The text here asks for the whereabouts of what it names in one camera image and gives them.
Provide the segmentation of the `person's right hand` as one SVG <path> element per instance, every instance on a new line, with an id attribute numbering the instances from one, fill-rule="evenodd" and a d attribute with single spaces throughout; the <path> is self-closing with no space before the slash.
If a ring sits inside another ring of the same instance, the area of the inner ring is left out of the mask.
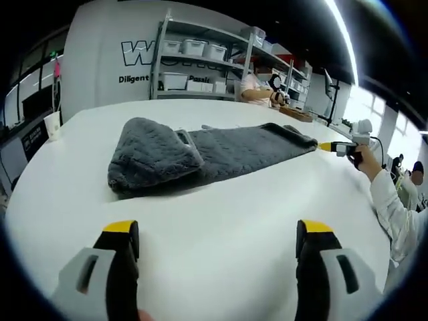
<path id="1" fill-rule="evenodd" d="M 376 175 L 382 168 L 377 162 L 374 154 L 370 148 L 365 144 L 360 144 L 356 148 L 357 152 L 361 153 L 362 161 L 360 162 L 358 169 L 366 175 Z"/>

